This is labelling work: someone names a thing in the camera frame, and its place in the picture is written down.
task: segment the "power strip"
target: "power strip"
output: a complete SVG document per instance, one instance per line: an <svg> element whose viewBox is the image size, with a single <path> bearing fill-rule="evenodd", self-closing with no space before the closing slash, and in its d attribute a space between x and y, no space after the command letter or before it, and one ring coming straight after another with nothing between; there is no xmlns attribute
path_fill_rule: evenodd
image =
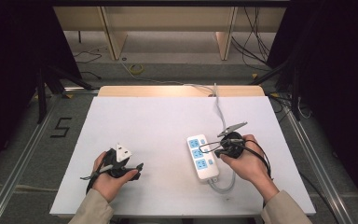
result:
<svg viewBox="0 0 358 224"><path fill-rule="evenodd" d="M200 151L200 146L206 144L208 142L203 134L187 138L187 145L199 179L202 181L208 179L215 181L215 178L219 175L219 169L214 161L213 152L209 152L211 151L209 146L202 147L202 150L206 153Z"/></svg>

